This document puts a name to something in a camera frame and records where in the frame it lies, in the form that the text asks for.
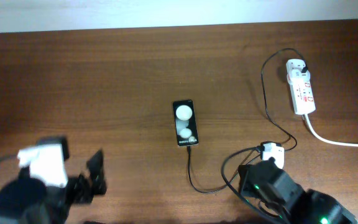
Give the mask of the black smartphone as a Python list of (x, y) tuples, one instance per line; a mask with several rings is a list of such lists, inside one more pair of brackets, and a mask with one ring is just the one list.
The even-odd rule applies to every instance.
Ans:
[(178, 146), (197, 145), (199, 137), (193, 101), (174, 101), (172, 107)]

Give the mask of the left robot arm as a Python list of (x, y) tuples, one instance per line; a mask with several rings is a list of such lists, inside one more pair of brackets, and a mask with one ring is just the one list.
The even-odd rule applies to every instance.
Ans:
[(69, 177), (66, 184), (50, 185), (31, 174), (31, 165), (0, 190), (0, 223), (65, 223), (72, 205), (91, 204), (95, 196), (106, 194), (102, 150), (86, 163), (89, 177)]

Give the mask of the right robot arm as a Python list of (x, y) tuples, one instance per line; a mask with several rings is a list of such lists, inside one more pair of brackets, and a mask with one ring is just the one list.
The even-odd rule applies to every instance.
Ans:
[(239, 193), (263, 202), (285, 223), (357, 224), (358, 220), (334, 197), (304, 190), (273, 158), (254, 165), (240, 165)]

